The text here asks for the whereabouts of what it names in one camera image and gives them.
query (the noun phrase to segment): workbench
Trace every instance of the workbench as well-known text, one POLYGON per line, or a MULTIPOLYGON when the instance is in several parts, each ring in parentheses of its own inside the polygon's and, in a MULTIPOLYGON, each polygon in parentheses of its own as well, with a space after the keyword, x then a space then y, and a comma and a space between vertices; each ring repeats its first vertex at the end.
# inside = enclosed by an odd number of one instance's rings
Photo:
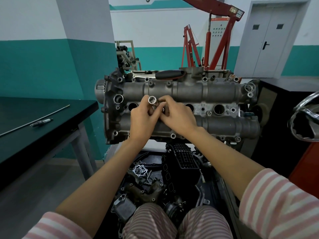
POLYGON ((85 180, 93 175, 96 164, 83 121, 98 110, 96 101, 0 97, 0 134, 67 105, 45 118, 53 121, 43 126, 28 125, 0 136, 0 190, 30 177, 69 143, 85 180))

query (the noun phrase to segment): striped pants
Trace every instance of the striped pants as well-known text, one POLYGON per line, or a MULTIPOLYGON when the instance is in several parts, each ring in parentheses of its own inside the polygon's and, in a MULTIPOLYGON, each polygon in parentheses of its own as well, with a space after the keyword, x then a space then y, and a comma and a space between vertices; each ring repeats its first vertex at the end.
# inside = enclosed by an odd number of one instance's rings
POLYGON ((177 230, 156 204, 141 205, 123 228, 123 239, 232 239, 229 225, 208 205, 189 211, 177 230))

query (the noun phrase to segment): striped shirt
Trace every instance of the striped shirt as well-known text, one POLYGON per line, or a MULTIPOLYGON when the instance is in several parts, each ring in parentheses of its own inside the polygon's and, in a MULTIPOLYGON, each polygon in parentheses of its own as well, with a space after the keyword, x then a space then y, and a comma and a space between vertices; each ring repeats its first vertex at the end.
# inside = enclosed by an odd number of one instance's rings
MULTIPOLYGON (((319 238, 319 200, 271 169, 264 169, 249 183, 239 215, 264 239, 319 238)), ((47 212, 23 239, 90 238, 74 222, 47 212)))

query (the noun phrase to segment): person's right hand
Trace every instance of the person's right hand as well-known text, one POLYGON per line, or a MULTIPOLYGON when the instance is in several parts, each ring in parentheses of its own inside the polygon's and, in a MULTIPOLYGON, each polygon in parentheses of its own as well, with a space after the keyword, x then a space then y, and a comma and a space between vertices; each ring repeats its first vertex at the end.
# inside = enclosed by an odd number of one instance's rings
POLYGON ((160 119, 172 130, 188 139, 188 134, 197 128, 196 119, 191 109, 182 103, 177 103, 171 96, 162 96, 159 101, 166 101, 165 114, 161 113, 160 119))

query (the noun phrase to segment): engine crane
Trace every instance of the engine crane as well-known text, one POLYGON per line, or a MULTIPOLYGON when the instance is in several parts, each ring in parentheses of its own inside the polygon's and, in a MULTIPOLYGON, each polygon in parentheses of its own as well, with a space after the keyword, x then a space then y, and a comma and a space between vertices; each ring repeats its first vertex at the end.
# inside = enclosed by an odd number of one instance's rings
POLYGON ((221 56, 221 53, 224 50, 224 56, 223 56, 223 62, 222 62, 221 69, 225 69, 226 64, 227 64, 227 58, 228 58, 230 35, 231 35, 231 32, 232 32, 232 29, 233 29, 235 22, 241 20, 241 17, 243 16, 244 11, 240 10, 237 7, 223 3, 223 2, 218 1, 218 0, 183 0, 183 1, 187 2, 188 4, 192 5, 193 7, 197 8, 199 10, 202 10, 204 12, 208 12, 209 13, 209 23, 208 23, 208 32, 206 33, 204 63, 202 63, 202 64, 200 63, 200 58, 199 58, 198 51, 196 48, 196 46, 198 44, 196 44, 194 41, 190 26, 188 25, 184 28, 184 49, 183 49, 182 64, 183 64, 183 59, 184 59, 184 51, 186 49, 188 67, 194 66, 193 53, 192 53, 192 48, 193 48, 198 66, 204 66, 204 70, 213 70, 216 68, 216 65, 217 65, 218 60, 221 56), (224 34, 223 34, 221 41, 218 45, 218 48, 217 48, 216 53, 214 55, 214 58, 213 58, 212 62, 210 63, 210 65, 208 65, 209 49, 210 49, 210 43, 211 43, 212 15, 227 16, 227 17, 229 17, 229 22, 226 26, 224 34), (189 41, 187 39, 187 32, 189 33, 189 38, 190 38, 189 41))

